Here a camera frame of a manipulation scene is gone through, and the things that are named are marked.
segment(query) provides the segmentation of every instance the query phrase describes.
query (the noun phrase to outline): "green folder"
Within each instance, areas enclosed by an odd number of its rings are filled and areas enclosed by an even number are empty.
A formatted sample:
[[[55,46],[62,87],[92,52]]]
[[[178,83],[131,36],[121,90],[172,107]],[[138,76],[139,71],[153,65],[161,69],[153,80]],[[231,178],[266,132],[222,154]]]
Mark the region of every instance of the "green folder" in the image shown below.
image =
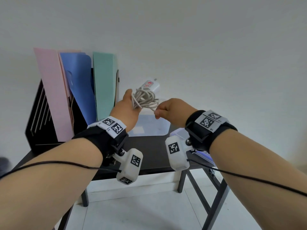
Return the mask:
[[[117,73],[116,55],[93,52],[97,120],[110,115],[114,107]]]

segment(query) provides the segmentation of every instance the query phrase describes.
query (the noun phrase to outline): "white charging cable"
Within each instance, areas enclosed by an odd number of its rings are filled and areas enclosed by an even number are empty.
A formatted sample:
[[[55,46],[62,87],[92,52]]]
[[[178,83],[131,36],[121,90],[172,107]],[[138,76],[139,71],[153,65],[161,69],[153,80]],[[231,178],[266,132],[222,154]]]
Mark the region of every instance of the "white charging cable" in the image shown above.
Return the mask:
[[[156,98],[154,91],[158,90],[159,86],[155,80],[148,80],[140,88],[137,88],[136,92],[132,94],[133,109],[140,107],[155,111],[159,105],[159,99]]]

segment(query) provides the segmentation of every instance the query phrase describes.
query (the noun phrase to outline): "table top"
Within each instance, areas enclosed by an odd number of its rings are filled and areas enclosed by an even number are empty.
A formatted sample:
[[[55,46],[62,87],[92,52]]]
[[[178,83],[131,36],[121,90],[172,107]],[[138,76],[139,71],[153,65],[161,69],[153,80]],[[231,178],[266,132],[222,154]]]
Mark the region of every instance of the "table top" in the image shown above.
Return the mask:
[[[139,137],[129,137],[125,142],[124,150],[129,151],[131,148],[136,148],[143,153],[143,162],[140,169],[140,175],[144,174],[156,174],[174,171],[170,164],[167,156],[165,140],[169,137],[169,134],[176,130],[177,127],[171,125],[169,133],[163,136],[139,136]],[[214,166],[210,162],[202,159],[196,154],[187,153],[189,159],[197,160],[205,165]],[[24,163],[33,159],[35,154],[30,151],[15,168],[20,167]],[[120,163],[115,165],[110,165],[106,168],[108,169],[119,169]],[[202,166],[190,162],[190,169],[198,169]],[[108,170],[99,170],[94,176],[93,180],[104,180],[110,178],[116,178],[116,172]]]

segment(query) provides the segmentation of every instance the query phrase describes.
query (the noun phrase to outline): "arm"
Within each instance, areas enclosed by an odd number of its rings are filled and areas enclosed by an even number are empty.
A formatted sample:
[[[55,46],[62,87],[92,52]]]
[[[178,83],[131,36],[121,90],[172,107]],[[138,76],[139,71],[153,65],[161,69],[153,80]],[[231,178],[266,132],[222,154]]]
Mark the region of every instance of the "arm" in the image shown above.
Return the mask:
[[[139,109],[132,109],[132,90],[118,102],[111,116],[121,120],[130,131],[136,124]],[[102,154],[89,140],[70,140],[51,149],[27,164],[59,160],[99,167]],[[0,226],[3,230],[52,229],[86,189],[97,170],[72,165],[33,166],[0,180]]]
[[[159,105],[156,118],[185,127],[196,111],[180,99]],[[210,147],[221,170],[272,181],[307,193],[307,176],[289,162],[237,131],[228,129]],[[237,198],[263,229],[305,229],[307,198],[271,185],[222,174]]]

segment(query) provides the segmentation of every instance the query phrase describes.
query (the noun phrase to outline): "clear plastic container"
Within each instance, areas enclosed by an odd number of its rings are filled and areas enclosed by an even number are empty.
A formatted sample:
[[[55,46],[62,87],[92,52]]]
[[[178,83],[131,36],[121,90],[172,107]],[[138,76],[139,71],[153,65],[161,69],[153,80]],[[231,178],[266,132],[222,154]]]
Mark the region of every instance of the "clear plastic container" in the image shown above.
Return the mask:
[[[173,136],[173,135],[179,136],[182,140],[186,140],[190,137],[189,133],[184,128],[176,129],[175,131],[171,132],[169,136]],[[196,151],[195,154],[207,160],[208,162],[212,163],[215,166],[215,163],[213,162],[213,159],[209,153]]]
[[[128,132],[129,136],[167,135],[171,123],[163,118],[156,119],[151,109],[144,108],[140,112],[135,127]]]

